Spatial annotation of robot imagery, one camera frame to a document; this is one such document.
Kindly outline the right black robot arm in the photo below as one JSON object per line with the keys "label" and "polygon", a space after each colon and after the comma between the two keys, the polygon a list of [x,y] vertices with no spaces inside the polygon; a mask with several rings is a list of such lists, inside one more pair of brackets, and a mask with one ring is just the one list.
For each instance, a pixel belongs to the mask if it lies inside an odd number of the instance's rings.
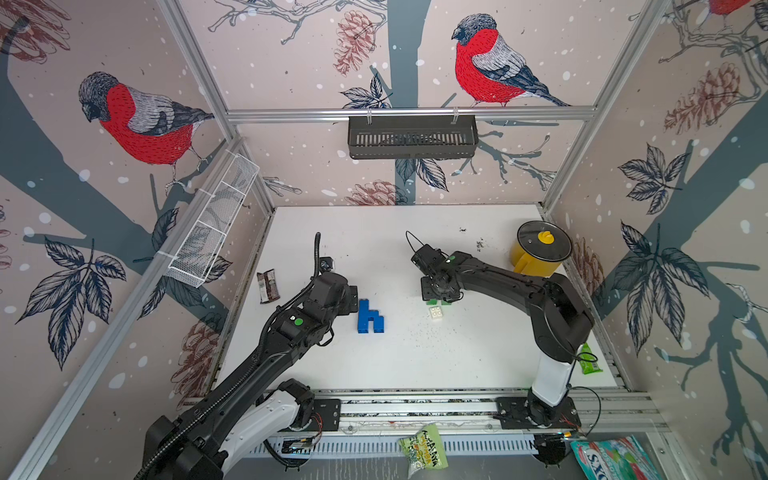
{"label": "right black robot arm", "polygon": [[528,390],[527,417],[535,425],[549,425],[558,419],[566,408],[578,355],[594,326],[571,281],[558,273],[549,277],[515,273],[468,253],[447,255],[428,244],[413,253],[411,262],[422,273],[421,294],[425,301],[453,303],[461,300],[466,291],[473,291],[529,316],[540,357]]}

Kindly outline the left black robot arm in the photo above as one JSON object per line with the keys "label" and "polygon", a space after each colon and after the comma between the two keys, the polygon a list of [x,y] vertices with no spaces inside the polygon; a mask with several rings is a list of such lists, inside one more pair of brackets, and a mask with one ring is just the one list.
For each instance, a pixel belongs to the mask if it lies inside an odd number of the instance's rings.
{"label": "left black robot arm", "polygon": [[227,436],[267,388],[358,311],[358,288],[337,273],[312,280],[267,319],[255,349],[219,385],[175,420],[160,417],[145,437],[137,479],[222,479],[235,455]]}

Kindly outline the blue long lego brick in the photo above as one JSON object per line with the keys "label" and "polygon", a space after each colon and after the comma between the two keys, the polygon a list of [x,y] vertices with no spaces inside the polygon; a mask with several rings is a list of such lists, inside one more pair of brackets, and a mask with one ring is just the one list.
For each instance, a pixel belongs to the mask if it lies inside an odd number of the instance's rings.
{"label": "blue long lego brick", "polygon": [[385,320],[378,310],[372,310],[368,299],[360,299],[358,306],[357,332],[359,334],[384,333]]}

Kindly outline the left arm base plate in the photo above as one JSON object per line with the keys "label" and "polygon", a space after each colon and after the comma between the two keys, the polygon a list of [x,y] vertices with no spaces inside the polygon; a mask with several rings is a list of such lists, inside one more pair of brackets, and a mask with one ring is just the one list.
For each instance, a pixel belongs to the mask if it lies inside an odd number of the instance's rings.
{"label": "left arm base plate", "polygon": [[340,419],[340,399],[314,399],[300,411],[299,429],[310,432],[335,432],[339,429]]}

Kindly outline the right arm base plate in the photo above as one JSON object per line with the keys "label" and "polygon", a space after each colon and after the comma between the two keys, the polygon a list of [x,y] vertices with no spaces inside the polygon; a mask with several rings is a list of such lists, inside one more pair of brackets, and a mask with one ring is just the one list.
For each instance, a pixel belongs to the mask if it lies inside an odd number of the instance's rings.
{"label": "right arm base plate", "polygon": [[565,429],[576,430],[582,426],[574,401],[565,396],[555,407],[536,397],[498,397],[497,412],[493,418],[505,430]]}

